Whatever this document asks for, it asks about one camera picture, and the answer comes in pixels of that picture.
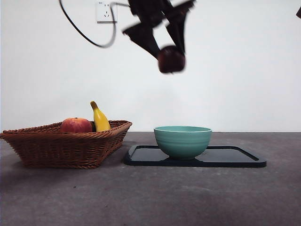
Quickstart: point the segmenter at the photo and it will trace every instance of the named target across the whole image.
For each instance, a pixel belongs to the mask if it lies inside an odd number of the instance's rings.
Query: red apple
[[[92,132],[92,125],[87,119],[67,118],[62,122],[60,132],[89,133]]]
[[[179,72],[184,69],[185,55],[176,46],[166,46],[158,53],[158,66],[162,73]]]

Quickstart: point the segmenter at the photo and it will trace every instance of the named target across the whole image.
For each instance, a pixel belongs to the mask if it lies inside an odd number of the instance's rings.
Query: yellow banana
[[[101,112],[101,110],[99,110],[97,104],[94,101],[91,101],[90,104],[93,109],[96,132],[111,129],[107,117]]]

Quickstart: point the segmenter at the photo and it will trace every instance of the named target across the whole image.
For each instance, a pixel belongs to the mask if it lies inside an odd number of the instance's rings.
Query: electrical socket
[[[96,3],[96,21],[98,24],[117,23],[117,5],[112,6],[114,19],[111,15],[110,3],[114,1],[100,0]]]

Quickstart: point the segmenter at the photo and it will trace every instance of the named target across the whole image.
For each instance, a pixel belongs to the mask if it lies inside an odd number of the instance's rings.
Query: teal bowl
[[[154,128],[159,148],[172,159],[189,160],[202,154],[209,145],[212,130],[194,126]]]

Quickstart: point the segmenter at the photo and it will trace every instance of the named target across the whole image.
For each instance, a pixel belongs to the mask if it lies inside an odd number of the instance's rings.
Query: woven basket
[[[51,125],[5,130],[0,134],[28,168],[93,169],[118,149],[132,125],[129,121],[109,121],[103,132],[59,132],[62,122]]]

